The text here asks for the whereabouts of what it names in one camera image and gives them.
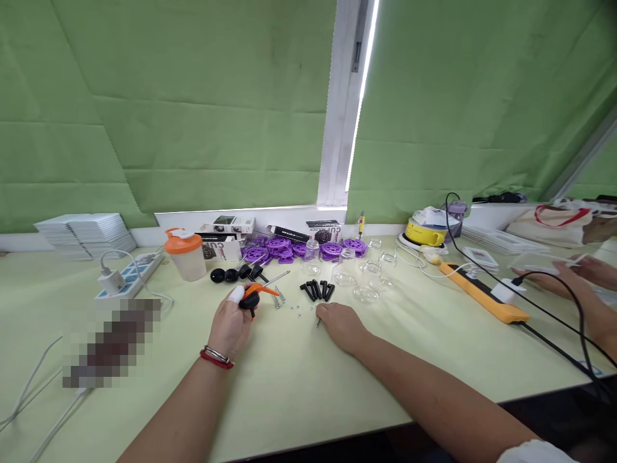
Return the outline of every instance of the red string bracelet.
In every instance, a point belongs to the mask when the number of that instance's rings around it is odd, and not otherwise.
[[[215,358],[210,357],[204,349],[202,349],[199,352],[199,355],[201,355],[202,359],[208,360],[214,363],[217,367],[223,368],[223,370],[231,370],[233,368],[233,362],[230,361],[228,363],[224,363],[224,362],[221,362],[220,360],[216,360]]]

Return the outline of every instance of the sleeve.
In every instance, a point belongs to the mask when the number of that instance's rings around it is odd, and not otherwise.
[[[531,440],[506,450],[497,463],[577,463],[553,444]]]

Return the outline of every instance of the person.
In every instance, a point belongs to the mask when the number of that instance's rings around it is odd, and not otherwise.
[[[238,307],[246,287],[234,288],[220,303],[208,340],[209,348],[232,360],[251,329],[251,315]],[[458,462],[574,462],[459,379],[371,334],[351,307],[319,304],[317,316],[334,343],[382,381]],[[222,411],[228,376],[216,361],[197,358],[118,462],[203,461]]]
[[[617,268],[592,256],[583,257],[577,266],[567,267],[563,262],[554,262],[559,270],[557,275],[576,294],[585,314],[589,338],[599,345],[610,357],[617,361],[617,313],[602,302],[588,282],[610,291],[617,291]],[[527,272],[512,269],[517,275]],[[569,291],[549,275],[532,273],[526,280],[536,283],[543,289],[558,296],[572,299]]]

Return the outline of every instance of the glass cup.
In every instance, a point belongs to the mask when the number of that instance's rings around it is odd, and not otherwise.
[[[302,256],[302,263],[300,270],[309,277],[319,275],[321,272],[321,259],[319,258],[319,243],[315,240],[308,240],[307,251]]]
[[[353,295],[364,304],[373,304],[379,299],[375,288],[381,287],[381,267],[374,262],[367,262],[362,271],[360,284],[353,289]]]
[[[369,241],[364,256],[358,259],[358,267],[364,270],[367,262],[377,262],[381,255],[381,240],[372,239]]]
[[[332,269],[332,280],[340,286],[354,286],[357,284],[355,280],[355,251],[349,248],[343,248],[343,252],[339,257],[339,263]]]
[[[396,274],[397,268],[397,256],[395,254],[389,254],[384,252],[379,257],[379,264],[381,266],[381,288],[391,289],[394,287],[392,280]]]

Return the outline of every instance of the table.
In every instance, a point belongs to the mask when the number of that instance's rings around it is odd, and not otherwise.
[[[394,237],[383,237],[392,249]],[[460,246],[481,247],[466,239]],[[135,250],[134,255],[145,250]],[[617,265],[617,241],[586,246],[582,251]],[[555,248],[556,255],[572,252]],[[512,257],[491,254],[501,264],[500,277],[512,274],[505,264]],[[452,250],[449,259],[462,263]],[[148,281],[153,291],[175,299],[174,308],[144,346],[144,354],[128,377],[110,388],[90,392],[74,409],[39,461],[115,461],[183,377],[208,339],[211,320],[221,299],[232,288],[208,277],[183,282],[172,262],[164,259]],[[128,258],[109,260],[123,268]],[[209,263],[209,269],[218,263]],[[223,262],[221,266],[232,264]],[[333,264],[322,275],[330,279]],[[287,298],[281,309],[266,297],[258,310],[245,351],[230,372],[228,400],[211,453],[222,462],[263,455],[396,426],[411,421],[392,395],[364,367],[340,351],[323,327],[316,328],[315,311],[298,286],[307,279],[300,265],[271,264],[272,278]],[[436,267],[428,271],[441,275]],[[0,356],[4,417],[12,409],[31,369],[57,336],[79,328],[71,320],[96,313],[99,291],[97,261],[65,262],[56,253],[16,253],[0,258]],[[486,275],[482,281],[490,283]],[[357,303],[351,289],[337,287],[332,301],[356,308],[364,324],[378,336],[438,365],[495,402],[579,386],[588,378],[556,352],[520,327],[502,324],[448,278],[432,280],[419,270],[399,264],[397,287],[376,306]],[[528,286],[528,297],[576,325],[578,315],[568,301]],[[139,297],[151,297],[144,290]],[[526,302],[530,325],[577,359],[578,336]],[[71,352],[69,336],[54,346],[35,381],[38,390]],[[605,374],[615,371],[590,346],[593,364]],[[62,388],[57,376],[0,433],[0,454],[6,463],[23,462],[70,403],[74,390]]]

